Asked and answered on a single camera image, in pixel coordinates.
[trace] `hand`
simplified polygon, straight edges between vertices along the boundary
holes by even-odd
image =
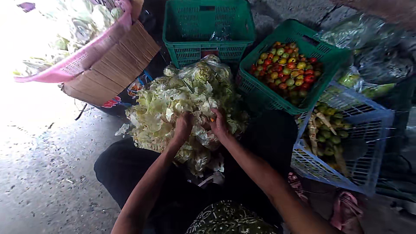
[[[220,141],[222,141],[228,136],[230,136],[230,133],[228,132],[227,124],[225,122],[223,115],[217,108],[211,108],[211,111],[217,115],[217,119],[214,120],[213,122],[210,122],[211,130],[214,133],[214,135],[218,137]]]
[[[176,120],[175,135],[173,139],[183,145],[189,138],[192,131],[193,114],[188,111],[183,112]]]

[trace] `plastic crate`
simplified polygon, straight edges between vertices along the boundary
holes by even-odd
[[[314,107],[319,96],[325,90],[340,65],[349,58],[351,53],[349,50],[339,49],[320,41],[315,36],[316,33],[297,20],[285,20],[241,61],[240,71],[242,79],[238,89],[244,96],[249,109],[254,112],[261,112],[265,109],[279,109],[285,110],[291,115],[296,115],[308,112]],[[305,54],[306,57],[316,57],[319,62],[323,63],[322,76],[313,85],[299,107],[295,107],[286,101],[247,72],[251,65],[256,63],[260,54],[268,51],[276,41],[284,43],[296,42],[300,53]]]
[[[124,14],[98,37],[95,37],[81,49],[49,67],[45,71],[39,72],[33,76],[15,77],[15,81],[38,81],[45,83],[68,82],[75,79],[81,72],[89,69],[130,30],[130,2],[128,0],[119,0],[116,2],[116,6],[123,9]]]
[[[292,168],[303,177],[372,195],[394,112],[334,81],[323,92],[319,101],[341,110],[344,120],[352,124],[352,128],[348,130],[349,139],[365,140],[368,150],[363,157],[346,161],[347,169],[351,173],[349,180],[307,151],[304,142],[300,140],[293,149]],[[306,121],[302,123],[303,127],[307,125]]]
[[[227,28],[231,40],[209,41]],[[250,5],[245,0],[169,0],[163,41],[177,68],[216,54],[222,62],[240,62],[256,38]]]

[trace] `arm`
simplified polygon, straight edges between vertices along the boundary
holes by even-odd
[[[156,161],[147,169],[121,210],[111,234],[141,233],[159,197],[165,175],[180,147],[192,130],[192,114],[183,113],[176,121],[175,135]]]
[[[228,132],[222,114],[211,109],[216,121],[210,123],[213,133],[227,148],[247,175],[263,190],[270,202],[278,210],[292,233],[321,234],[340,233],[309,207],[304,206],[288,182],[266,161],[244,149]]]

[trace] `blue plastic crate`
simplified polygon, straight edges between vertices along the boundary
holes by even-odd
[[[346,161],[351,174],[349,180],[307,151],[303,141],[298,140],[293,149],[292,168],[309,179],[366,195],[374,194],[394,112],[334,81],[330,82],[319,101],[340,110],[344,120],[352,124],[352,128],[348,130],[349,138],[365,140],[368,150],[363,157]],[[311,111],[301,115],[303,121],[299,125],[299,138],[307,126],[310,115]]]

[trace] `person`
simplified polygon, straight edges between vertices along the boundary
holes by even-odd
[[[302,202],[287,182],[297,138],[293,117],[268,111],[247,127],[240,140],[212,109],[211,130],[223,145],[222,186],[190,183],[173,159],[189,138],[193,115],[176,121],[162,153],[136,148],[131,138],[112,144],[94,170],[121,208],[112,234],[126,233],[341,233]]]

